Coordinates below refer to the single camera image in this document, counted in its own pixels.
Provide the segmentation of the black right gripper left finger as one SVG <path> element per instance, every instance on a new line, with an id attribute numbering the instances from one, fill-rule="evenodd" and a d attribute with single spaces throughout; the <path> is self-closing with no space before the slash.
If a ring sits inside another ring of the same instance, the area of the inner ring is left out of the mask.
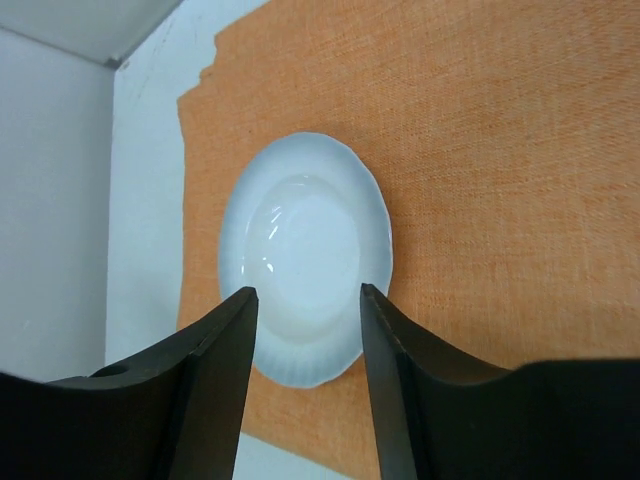
<path id="1" fill-rule="evenodd" d="M 232 294 L 190 326 L 87 377 L 1 377 L 5 479 L 229 479 L 258 296 Z"/>

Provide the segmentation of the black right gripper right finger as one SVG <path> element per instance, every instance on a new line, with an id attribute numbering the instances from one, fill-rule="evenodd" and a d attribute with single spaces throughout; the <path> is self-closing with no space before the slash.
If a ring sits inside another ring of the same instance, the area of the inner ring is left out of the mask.
<path id="1" fill-rule="evenodd" d="M 639 363 L 507 370 L 424 329 L 375 286 L 361 332 L 385 479 L 635 479 Z"/>

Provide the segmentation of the white round plate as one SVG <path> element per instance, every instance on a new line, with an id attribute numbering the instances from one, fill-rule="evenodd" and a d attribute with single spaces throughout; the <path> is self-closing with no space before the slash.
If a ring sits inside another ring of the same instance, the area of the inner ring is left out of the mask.
<path id="1" fill-rule="evenodd" d="M 247 165 L 219 236 L 219 292 L 258 299 L 254 365 L 310 389 L 362 354 L 359 297 L 393 272 L 392 227 L 380 187 L 356 153 L 321 133 L 273 141 Z"/>

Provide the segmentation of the orange cloth placemat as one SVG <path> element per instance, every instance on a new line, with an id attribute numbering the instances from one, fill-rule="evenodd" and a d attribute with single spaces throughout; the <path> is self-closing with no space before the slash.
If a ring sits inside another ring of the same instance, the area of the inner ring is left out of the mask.
<path id="1" fill-rule="evenodd" d="M 272 1 L 215 45 L 178 102 L 181 325 L 242 169 L 311 130 L 378 180 L 410 318 L 502 367 L 638 355 L 637 2 Z"/>

